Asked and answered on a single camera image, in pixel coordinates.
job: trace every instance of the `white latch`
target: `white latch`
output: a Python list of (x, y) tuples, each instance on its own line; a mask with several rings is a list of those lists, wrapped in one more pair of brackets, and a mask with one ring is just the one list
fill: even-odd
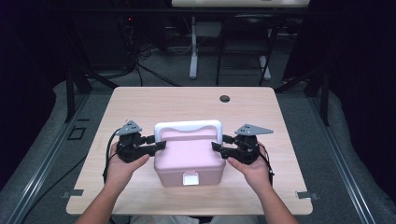
[(199, 175), (198, 173), (184, 173), (183, 174), (183, 185), (199, 185)]

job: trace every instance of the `black metal bar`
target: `black metal bar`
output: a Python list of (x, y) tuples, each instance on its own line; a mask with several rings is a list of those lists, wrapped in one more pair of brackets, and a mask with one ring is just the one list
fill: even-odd
[(306, 85), (304, 89), (304, 93), (306, 97), (315, 97), (320, 90), (320, 87), (323, 85), (323, 75), (325, 69), (323, 67), (319, 67), (315, 76), (309, 77), (308, 85)]
[(295, 78), (292, 79), (290, 82), (288, 82), (288, 83), (286, 83), (286, 84), (284, 84), (284, 85), (282, 85), (282, 86), (276, 88), (276, 89), (275, 89), (275, 93), (281, 93), (281, 92), (283, 92), (283, 91), (286, 91), (286, 90), (288, 90), (289, 88), (295, 86), (296, 84), (298, 84), (298, 83), (300, 83), (300, 82), (302, 82), (302, 81), (308, 79), (309, 77), (312, 77), (312, 76), (315, 75), (317, 72), (318, 72), (318, 68), (316, 68), (316, 69), (314, 69), (314, 70), (312, 70), (312, 71), (310, 71), (310, 72), (308, 72), (308, 73), (306, 73), (306, 74), (304, 74), (304, 75), (302, 75), (302, 76), (295, 77)]
[(302, 18), (305, 16), (340, 16), (343, 12), (309, 12), (306, 8), (301, 9), (287, 7), (171, 7), (171, 8), (59, 8), (53, 7), (48, 10), (58, 13), (73, 14), (118, 14), (118, 15), (172, 15), (172, 16), (226, 16), (234, 14), (276, 14), (285, 17)]
[(68, 123), (76, 112), (76, 102), (74, 95), (73, 72), (69, 70), (66, 77), (66, 94), (67, 94), (67, 117), (64, 121)]
[(78, 91), (82, 94), (90, 94), (92, 86), (84, 73), (78, 70), (76, 67), (73, 69), (73, 82), (76, 84)]
[(106, 86), (108, 86), (111, 89), (116, 89), (119, 85), (115, 84), (112, 81), (109, 81), (107, 78), (100, 76), (99, 74), (95, 73), (94, 71), (92, 71), (91, 69), (86, 69), (84, 67), (80, 67), (81, 71), (83, 71), (84, 73), (86, 73), (89, 77), (92, 77), (96, 80), (98, 80), (99, 82), (105, 84)]
[(327, 69), (323, 73), (322, 91), (320, 95), (320, 116), (326, 126), (330, 126), (328, 121), (330, 72), (331, 71)]

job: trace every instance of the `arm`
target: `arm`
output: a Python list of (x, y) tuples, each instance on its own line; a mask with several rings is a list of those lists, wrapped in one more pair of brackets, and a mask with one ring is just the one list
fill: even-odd
[[(116, 148), (117, 143), (111, 146), (111, 155), (116, 153)], [(108, 164), (105, 186), (76, 223), (108, 223), (114, 205), (132, 174), (148, 160), (149, 155), (145, 155), (136, 161), (126, 163), (120, 160), (118, 155), (114, 156)]]
[[(260, 147), (260, 151), (264, 154), (264, 148)], [(268, 223), (298, 223), (272, 188), (268, 179), (268, 167), (261, 157), (250, 165), (245, 165), (231, 157), (227, 161), (245, 176), (247, 183), (259, 196)]]

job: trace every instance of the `black curtain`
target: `black curtain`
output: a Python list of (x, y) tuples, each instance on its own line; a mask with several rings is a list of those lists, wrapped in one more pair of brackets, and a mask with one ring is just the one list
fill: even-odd
[[(311, 4), (311, 12), (320, 12), (334, 1), (311, 0)], [(391, 0), (353, 0), (334, 8), (345, 11), (340, 20), (304, 21), (284, 74), (284, 78), (298, 77), (324, 63), (331, 66), (331, 90), (342, 102), (353, 147), (394, 202), (395, 9)]]
[(35, 1), (4, 1), (0, 10), (2, 189), (50, 117), (67, 66)]

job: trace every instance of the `cable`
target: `cable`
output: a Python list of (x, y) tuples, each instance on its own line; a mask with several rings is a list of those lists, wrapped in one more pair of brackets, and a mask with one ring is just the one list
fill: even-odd
[(265, 148), (265, 146), (264, 146), (262, 143), (259, 142), (259, 146), (261, 146), (262, 148), (264, 148), (265, 157), (264, 157), (264, 155), (262, 155), (262, 153), (260, 152), (260, 150), (258, 150), (258, 151), (256, 151), (256, 152), (259, 153), (260, 157), (262, 157), (262, 159), (263, 159), (263, 160), (265, 161), (265, 163), (267, 164), (270, 183), (271, 183), (271, 185), (273, 185), (273, 176), (274, 176), (275, 174), (274, 174), (273, 169), (272, 169), (272, 167), (271, 167), (271, 165), (270, 165), (270, 156), (268, 155), (267, 149)]
[(125, 68), (120, 73), (112, 74), (112, 75), (101, 75), (101, 77), (105, 77), (107, 79), (112, 79), (112, 78), (116, 78), (116, 77), (124, 77), (124, 76), (132, 73), (134, 71), (134, 68), (135, 68), (135, 66), (132, 66), (129, 68)]
[[(183, 20), (184, 20), (184, 22), (186, 23), (186, 27), (187, 27), (187, 29), (189, 29), (189, 33), (190, 33), (190, 35), (191, 35), (191, 29), (190, 29), (189, 24), (188, 24), (187, 21), (186, 21), (186, 18), (183, 17)], [(174, 53), (179, 54), (179, 55), (185, 54), (185, 53), (189, 52), (191, 48), (192, 48), (192, 43), (190, 43), (189, 48), (188, 48), (187, 50), (183, 51), (183, 52), (177, 52), (177, 51), (174, 49), (174, 47), (170, 47), (170, 49), (171, 49)]]
[(169, 84), (172, 85), (172, 86), (181, 87), (180, 84), (177, 84), (176, 82), (172, 81), (171, 79), (169, 79), (169, 78), (167, 78), (167, 77), (163, 77), (163, 76), (161, 76), (160, 74), (158, 74), (158, 73), (156, 73), (156, 72), (154, 72), (154, 71), (149, 70), (147, 67), (143, 66), (141, 63), (136, 63), (136, 65), (137, 65), (138, 67), (141, 67), (141, 68), (143, 68), (144, 70), (150, 72), (150, 73), (151, 73), (152, 75), (154, 75), (155, 77), (157, 77), (157, 78), (159, 78), (159, 79), (161, 79), (161, 80), (163, 80), (163, 81), (169, 83)]
[(108, 157), (108, 154), (110, 152), (110, 148), (111, 148), (111, 142), (113, 141), (114, 136), (116, 136), (116, 133), (119, 129), (117, 129), (113, 134), (111, 134), (110, 139), (108, 140), (107, 143), (107, 148), (106, 148), (106, 164), (105, 164), (105, 170), (103, 171), (103, 181), (104, 183), (106, 183), (106, 179), (107, 179), (107, 170), (108, 170), (108, 163), (110, 162), (111, 158), (113, 158), (114, 155), (116, 155), (117, 153), (114, 153), (114, 155), (112, 155), (110, 158)]
[(189, 52), (191, 47), (192, 47), (192, 45), (189, 45), (188, 48), (186, 50), (184, 50), (183, 52), (178, 52), (175, 50), (175, 48), (186, 48), (186, 47), (169, 47), (169, 49), (171, 49), (175, 54), (182, 55), (182, 54)]
[(78, 163), (76, 163), (69, 171), (67, 171), (64, 175), (62, 175), (55, 183), (53, 183), (29, 208), (27, 213), (24, 215), (23, 220), (21, 223), (24, 223), (26, 218), (29, 216), (29, 214), (33, 211), (35, 206), (59, 183), (61, 182), (67, 175), (69, 175), (76, 167), (78, 167), (86, 158), (87, 155), (85, 155)]
[(140, 74), (140, 69), (139, 69), (139, 67), (136, 67), (136, 72), (137, 72), (137, 74), (139, 75), (139, 78), (140, 78), (140, 86), (142, 87), (142, 86), (143, 86), (143, 78), (142, 78), (142, 74)]

